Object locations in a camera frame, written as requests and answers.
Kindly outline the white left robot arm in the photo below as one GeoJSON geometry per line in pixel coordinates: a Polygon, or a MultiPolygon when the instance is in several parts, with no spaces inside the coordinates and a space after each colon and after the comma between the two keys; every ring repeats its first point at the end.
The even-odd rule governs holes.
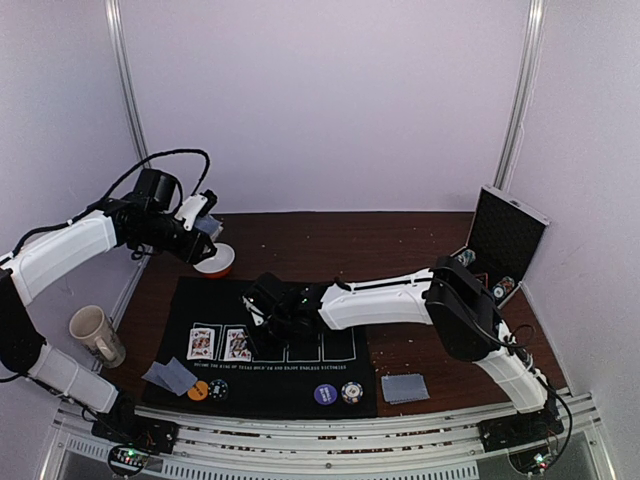
{"type": "Polygon", "coordinates": [[[123,444],[144,433],[138,415],[114,406],[118,388],[82,362],[56,348],[34,325],[30,308],[94,258],[126,246],[149,247],[195,265],[213,257],[217,227],[211,214],[218,198],[196,190],[172,204],[177,179],[157,169],[143,170],[133,190],[121,198],[106,193],[85,211],[56,226],[41,227],[1,258],[1,365],[63,397],[106,413],[106,429],[123,444]]]}

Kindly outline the single playing card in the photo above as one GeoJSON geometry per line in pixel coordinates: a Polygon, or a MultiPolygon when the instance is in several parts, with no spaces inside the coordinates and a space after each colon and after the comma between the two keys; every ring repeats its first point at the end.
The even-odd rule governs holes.
{"type": "Polygon", "coordinates": [[[381,387],[384,401],[392,405],[430,398],[424,377],[418,373],[382,376],[381,387]]]}

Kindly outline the deck of playing cards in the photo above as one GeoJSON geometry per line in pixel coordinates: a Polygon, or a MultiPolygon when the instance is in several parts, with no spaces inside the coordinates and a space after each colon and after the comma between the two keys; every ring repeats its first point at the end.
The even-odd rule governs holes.
{"type": "Polygon", "coordinates": [[[216,241],[223,231],[223,223],[212,215],[197,217],[194,227],[207,234],[212,241],[216,241]]]}

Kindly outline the black green chip stack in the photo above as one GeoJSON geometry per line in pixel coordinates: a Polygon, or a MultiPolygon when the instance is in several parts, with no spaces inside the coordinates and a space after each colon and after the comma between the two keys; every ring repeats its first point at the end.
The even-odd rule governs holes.
{"type": "Polygon", "coordinates": [[[214,379],[208,384],[208,393],[213,401],[224,401],[229,395],[229,385],[223,379],[214,379]]]}

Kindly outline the poker chip stack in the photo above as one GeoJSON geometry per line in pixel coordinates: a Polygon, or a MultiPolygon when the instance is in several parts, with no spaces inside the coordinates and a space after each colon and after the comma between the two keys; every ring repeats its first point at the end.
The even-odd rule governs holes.
{"type": "Polygon", "coordinates": [[[341,398],[349,405],[358,404],[364,396],[363,386],[355,381],[349,381],[341,387],[341,398]]]}

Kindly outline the right arm base board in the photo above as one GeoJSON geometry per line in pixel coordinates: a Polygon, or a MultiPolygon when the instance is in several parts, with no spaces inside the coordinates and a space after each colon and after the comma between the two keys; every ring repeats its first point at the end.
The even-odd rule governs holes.
{"type": "Polygon", "coordinates": [[[560,445],[565,431],[558,408],[554,405],[531,413],[484,420],[478,424],[479,437],[486,453],[507,449],[512,468],[532,477],[549,470],[566,450],[568,440],[560,445]]]}

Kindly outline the purple small blind button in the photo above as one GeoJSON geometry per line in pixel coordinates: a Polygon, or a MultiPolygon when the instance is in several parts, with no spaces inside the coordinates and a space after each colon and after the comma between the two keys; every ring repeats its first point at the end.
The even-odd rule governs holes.
{"type": "Polygon", "coordinates": [[[315,388],[313,396],[317,404],[328,406],[337,401],[338,392],[331,384],[321,384],[315,388]]]}

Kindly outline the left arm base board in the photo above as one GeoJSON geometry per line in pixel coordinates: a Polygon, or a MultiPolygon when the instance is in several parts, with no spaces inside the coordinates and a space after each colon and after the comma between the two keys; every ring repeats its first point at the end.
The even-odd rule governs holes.
{"type": "Polygon", "coordinates": [[[117,478],[140,474],[159,454],[171,454],[179,426],[177,423],[145,417],[135,412],[135,402],[120,396],[107,413],[83,407],[82,418],[92,424],[91,434],[114,443],[107,453],[107,466],[117,478]]]}

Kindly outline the orange big blind button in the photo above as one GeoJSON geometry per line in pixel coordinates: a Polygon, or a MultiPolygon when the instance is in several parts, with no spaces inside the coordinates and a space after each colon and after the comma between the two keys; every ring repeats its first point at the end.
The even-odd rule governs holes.
{"type": "Polygon", "coordinates": [[[209,385],[203,380],[198,380],[188,391],[187,396],[192,401],[203,401],[209,396],[209,385]]]}

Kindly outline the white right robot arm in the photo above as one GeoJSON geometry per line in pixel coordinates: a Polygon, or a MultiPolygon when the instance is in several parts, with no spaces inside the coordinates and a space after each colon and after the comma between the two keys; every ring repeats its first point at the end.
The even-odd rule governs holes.
{"type": "Polygon", "coordinates": [[[434,327],[448,355],[479,366],[518,414],[512,430],[535,440],[557,414],[557,394],[524,343],[502,318],[491,292],[458,259],[435,267],[360,283],[288,285],[267,272],[243,293],[255,327],[281,343],[321,330],[414,323],[434,327]]]}

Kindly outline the dealt playing card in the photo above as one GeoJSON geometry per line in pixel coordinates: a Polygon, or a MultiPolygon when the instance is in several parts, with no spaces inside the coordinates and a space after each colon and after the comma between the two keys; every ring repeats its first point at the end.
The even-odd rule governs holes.
{"type": "Polygon", "coordinates": [[[153,362],[150,368],[142,375],[142,379],[161,388],[169,389],[169,385],[164,379],[165,369],[165,365],[153,362]]]}
{"type": "Polygon", "coordinates": [[[158,367],[160,384],[176,396],[186,394],[198,381],[178,359],[173,357],[167,364],[158,367]]]}

